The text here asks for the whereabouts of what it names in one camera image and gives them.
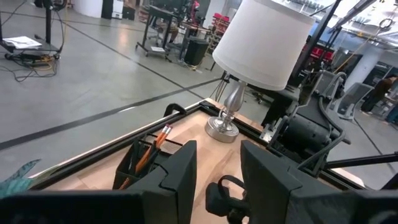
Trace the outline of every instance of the concrete floor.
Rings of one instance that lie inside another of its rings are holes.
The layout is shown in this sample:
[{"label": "concrete floor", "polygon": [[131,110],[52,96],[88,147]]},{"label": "concrete floor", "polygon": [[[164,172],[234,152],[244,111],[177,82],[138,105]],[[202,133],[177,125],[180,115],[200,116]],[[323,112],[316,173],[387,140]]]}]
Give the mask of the concrete floor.
[{"label": "concrete floor", "polygon": [[[21,2],[1,0],[2,21]],[[3,26],[3,36],[44,36],[44,15],[43,9],[24,4]],[[203,61],[200,72],[194,72],[135,51],[145,26],[138,21],[95,19],[73,10],[68,16],[61,11],[60,16],[68,17],[68,25],[55,77],[18,83],[0,68],[0,180],[33,159],[42,161],[30,174],[133,131],[161,118],[169,103],[188,106],[209,97],[222,74],[217,66],[212,72],[205,69],[213,62],[210,58]],[[62,43],[59,21],[52,25],[52,43]],[[0,65],[19,68],[6,60],[0,60]],[[221,100],[230,89],[228,85]],[[240,113],[261,122],[267,106],[250,96],[245,100]],[[329,160],[396,151],[395,129],[360,114],[357,120],[376,147],[357,124],[345,122],[353,143],[338,145]],[[376,189],[397,172],[398,165],[348,170]]]}]

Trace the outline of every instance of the workbench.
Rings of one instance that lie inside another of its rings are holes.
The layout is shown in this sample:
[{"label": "workbench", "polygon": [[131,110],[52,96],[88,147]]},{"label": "workbench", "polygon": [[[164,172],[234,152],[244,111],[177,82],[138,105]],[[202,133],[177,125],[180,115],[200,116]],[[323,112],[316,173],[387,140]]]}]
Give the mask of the workbench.
[{"label": "workbench", "polygon": [[[240,128],[240,134],[233,143],[219,142],[205,132],[205,124],[209,113],[217,113],[223,106],[211,99],[205,99],[186,108],[186,114],[174,113],[139,128],[131,133],[120,136],[102,146],[91,149],[79,156],[71,158],[59,165],[51,167],[39,174],[51,173],[43,182],[33,187],[36,190],[106,190],[112,189],[115,170],[127,153],[131,141],[145,133],[158,133],[165,123],[174,128],[168,139],[181,144],[189,140],[197,141],[197,185],[193,203],[191,223],[226,223],[225,218],[208,213],[205,209],[205,191],[210,182],[217,182],[223,175],[233,175],[243,179],[241,173],[240,145],[248,139],[263,150],[267,150],[259,138],[249,136],[260,135],[262,127],[246,117],[236,114],[234,122]],[[162,149],[173,154],[175,151]],[[358,178],[347,173],[345,176],[352,181]],[[331,185],[324,179],[320,181]],[[243,190],[238,186],[226,185],[231,196],[242,198]]]},{"label": "workbench", "polygon": [[386,95],[381,101],[376,103],[376,106],[372,110],[372,112],[373,114],[380,116],[381,119],[385,119],[397,103],[397,99],[393,99],[390,96]]},{"label": "workbench", "polygon": [[152,19],[151,19],[152,17],[156,17],[156,18],[163,19],[163,20],[167,21],[167,28],[166,28],[166,31],[165,31],[165,34],[163,37],[163,43],[162,43],[162,48],[165,50],[166,44],[167,44],[167,39],[169,37],[170,27],[172,25],[172,21],[173,21],[173,19],[178,19],[179,16],[174,14],[173,12],[170,12],[168,10],[161,9],[161,8],[158,8],[155,6],[150,6],[148,13],[149,14],[148,14],[148,19],[147,19],[147,22],[145,25],[145,31],[144,31],[144,36],[142,38],[142,43],[137,42],[136,49],[138,46],[141,47],[145,51],[146,57],[148,56],[149,52],[154,52],[154,53],[163,53],[163,54],[165,54],[165,58],[168,59],[166,57],[166,54],[167,54],[166,51],[158,52],[158,51],[149,50],[145,47],[145,43],[147,41],[148,29],[149,29],[150,23],[152,21]]}]

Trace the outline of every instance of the teal object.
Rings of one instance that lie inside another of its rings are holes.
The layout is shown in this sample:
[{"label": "teal object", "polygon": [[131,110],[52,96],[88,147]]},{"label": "teal object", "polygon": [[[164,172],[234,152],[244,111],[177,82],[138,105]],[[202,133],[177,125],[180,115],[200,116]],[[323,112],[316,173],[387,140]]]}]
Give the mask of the teal object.
[{"label": "teal object", "polygon": [[38,163],[41,159],[30,161],[23,165],[19,170],[7,178],[5,181],[0,183],[0,198],[4,198],[9,195],[23,192],[29,189],[30,185],[35,179],[24,178],[24,176]]}]

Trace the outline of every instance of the white pillar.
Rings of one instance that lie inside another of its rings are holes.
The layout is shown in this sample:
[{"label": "white pillar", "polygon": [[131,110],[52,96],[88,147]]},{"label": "white pillar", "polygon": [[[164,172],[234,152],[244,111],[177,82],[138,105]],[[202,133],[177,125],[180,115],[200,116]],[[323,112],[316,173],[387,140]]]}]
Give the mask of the white pillar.
[{"label": "white pillar", "polygon": [[370,44],[365,47],[366,49],[363,52],[361,60],[359,60],[358,64],[355,66],[354,70],[347,79],[345,91],[354,85],[354,83],[362,83],[365,81],[365,78],[377,64],[384,51],[383,49]]},{"label": "white pillar", "polygon": [[85,16],[101,18],[103,0],[74,0],[73,9]]},{"label": "white pillar", "polygon": [[203,27],[208,27],[213,22],[214,13],[223,13],[224,5],[226,0],[210,0],[209,8],[207,9],[206,19],[203,23]]}]

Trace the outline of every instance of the black floor line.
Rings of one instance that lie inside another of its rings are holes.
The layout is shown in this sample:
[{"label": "black floor line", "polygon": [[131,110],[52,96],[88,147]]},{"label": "black floor line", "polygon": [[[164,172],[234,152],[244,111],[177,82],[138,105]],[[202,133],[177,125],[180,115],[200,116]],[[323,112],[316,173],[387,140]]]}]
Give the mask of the black floor line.
[{"label": "black floor line", "polygon": [[106,48],[112,50],[113,52],[117,53],[118,55],[123,56],[123,57],[126,58],[126,59],[129,59],[130,61],[136,63],[137,65],[141,66],[142,68],[144,68],[144,69],[146,69],[146,70],[148,70],[148,71],[151,71],[152,73],[154,73],[154,74],[156,74],[156,75],[158,75],[158,76],[164,78],[165,80],[167,80],[167,81],[173,83],[174,85],[177,85],[177,86],[179,86],[180,88],[183,88],[184,90],[187,90],[188,92],[190,92],[190,93],[194,94],[195,96],[201,98],[200,95],[197,95],[196,93],[194,93],[194,92],[192,92],[192,91],[186,89],[184,86],[181,86],[181,85],[178,84],[177,82],[175,82],[175,81],[173,81],[173,80],[171,80],[171,79],[165,77],[164,75],[160,74],[159,72],[156,72],[156,71],[154,71],[153,69],[151,69],[151,68],[149,68],[149,67],[147,67],[147,66],[145,66],[145,65],[143,65],[143,64],[141,64],[141,63],[139,63],[139,62],[134,61],[131,57],[129,57],[129,56],[127,56],[127,55],[124,55],[124,54],[122,54],[121,52],[118,52],[116,49],[113,49],[112,47],[110,47],[110,46],[108,46],[108,45],[102,43],[101,41],[95,39],[94,37],[92,37],[92,36],[90,36],[90,35],[88,35],[88,34],[82,32],[82,31],[80,31],[80,30],[74,28],[74,27],[71,26],[70,24],[67,24],[67,26],[70,27],[71,29],[73,29],[73,30],[75,30],[75,31],[77,31],[77,32],[79,32],[79,33],[81,33],[81,34],[83,34],[84,36],[90,38],[91,40],[94,40],[95,42],[101,44],[102,46],[104,46],[104,47],[106,47]]},{"label": "black floor line", "polygon": [[[5,14],[12,14],[11,12],[6,12],[6,11],[0,11],[1,13]],[[35,16],[35,15],[28,15],[28,14],[23,14],[23,13],[14,13],[14,15],[17,16],[27,16],[27,17],[34,17],[34,18],[39,18],[39,19],[45,19],[45,16]],[[105,24],[94,24],[90,22],[80,22],[80,21],[71,21],[71,20],[62,20],[63,22],[72,22],[72,23],[77,23],[77,24],[85,24],[85,25],[92,25],[92,26],[101,26],[101,27],[109,27],[109,28],[115,28],[115,29],[126,29],[126,30],[131,30],[131,31],[138,31],[138,32],[144,32],[144,30],[140,29],[134,29],[134,28],[128,28],[128,27],[117,27],[117,26],[110,26],[110,25],[105,25]]]},{"label": "black floor line", "polygon": [[[359,128],[361,128],[362,132],[366,135],[366,137],[369,139],[369,141],[372,143],[372,145],[374,146],[374,148],[378,151],[378,153],[380,155],[383,155],[383,153],[381,152],[381,150],[378,148],[378,146],[376,145],[376,143],[374,143],[374,141],[371,139],[371,137],[367,134],[367,132],[365,131],[365,129],[361,126],[361,124],[354,118],[354,121],[356,122],[356,124],[359,126]],[[397,171],[392,167],[392,165],[390,163],[387,163],[388,168],[390,168],[391,172],[393,174],[395,174]]]},{"label": "black floor line", "polygon": [[107,116],[111,116],[111,115],[119,113],[119,112],[122,112],[124,110],[128,110],[128,109],[130,109],[132,107],[142,106],[142,105],[145,105],[147,103],[150,103],[150,102],[153,102],[153,101],[156,101],[156,100],[160,100],[160,99],[163,99],[163,98],[166,98],[166,97],[169,97],[169,96],[176,95],[177,93],[181,93],[181,92],[188,91],[188,90],[191,90],[191,89],[194,89],[194,88],[198,88],[198,87],[203,86],[203,85],[207,85],[207,84],[212,83],[212,82],[216,82],[218,80],[220,80],[220,79],[217,78],[217,79],[210,80],[210,81],[207,81],[207,82],[199,83],[199,84],[190,86],[188,88],[176,90],[176,91],[173,91],[173,92],[170,92],[170,93],[166,93],[166,94],[163,94],[163,95],[160,95],[160,96],[156,96],[156,97],[153,97],[153,98],[150,98],[150,99],[147,99],[147,100],[142,100],[142,101],[139,101],[139,102],[136,102],[136,103],[132,103],[130,105],[122,106],[122,107],[119,107],[119,108],[116,108],[116,109],[113,109],[113,110],[105,111],[105,112],[102,112],[102,113],[99,113],[99,114],[95,114],[93,116],[89,116],[89,117],[82,118],[82,119],[79,119],[79,120],[76,120],[76,121],[72,121],[72,122],[69,122],[69,123],[66,123],[66,124],[61,124],[61,125],[53,127],[53,128],[48,128],[48,129],[45,129],[45,130],[42,130],[42,131],[38,131],[36,133],[27,134],[25,136],[21,136],[21,137],[15,138],[15,139],[4,141],[4,142],[0,143],[0,151],[2,151],[3,149],[7,149],[7,148],[10,148],[10,147],[13,147],[13,146],[17,146],[17,145],[20,145],[20,144],[27,143],[27,142],[35,140],[35,139],[42,138],[44,136],[48,136],[48,135],[51,135],[51,134],[59,133],[61,131],[65,131],[65,130],[68,130],[68,129],[71,129],[71,128],[76,128],[76,127],[79,127],[81,125],[88,124],[90,122],[105,118]]}]

